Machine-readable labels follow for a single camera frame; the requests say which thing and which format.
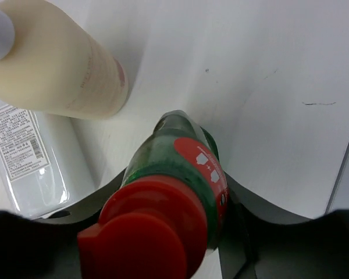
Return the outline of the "green bottle red cap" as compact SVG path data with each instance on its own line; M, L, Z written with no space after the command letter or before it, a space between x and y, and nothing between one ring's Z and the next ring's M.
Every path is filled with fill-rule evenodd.
M165 113L77 235L82 277L192 277L216 247L228 197L212 136L181 110Z

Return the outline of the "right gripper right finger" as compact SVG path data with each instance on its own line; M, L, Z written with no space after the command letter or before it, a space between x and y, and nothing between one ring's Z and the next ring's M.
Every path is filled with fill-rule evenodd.
M349 278L349 209L310 220L226 180L222 278Z

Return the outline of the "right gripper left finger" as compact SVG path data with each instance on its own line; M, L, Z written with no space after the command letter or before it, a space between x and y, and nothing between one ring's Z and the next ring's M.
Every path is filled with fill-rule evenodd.
M59 275L67 261L80 273L77 234L97 223L102 207L120 187L121 171L84 199L34 220L0 210L0 278L44 278Z

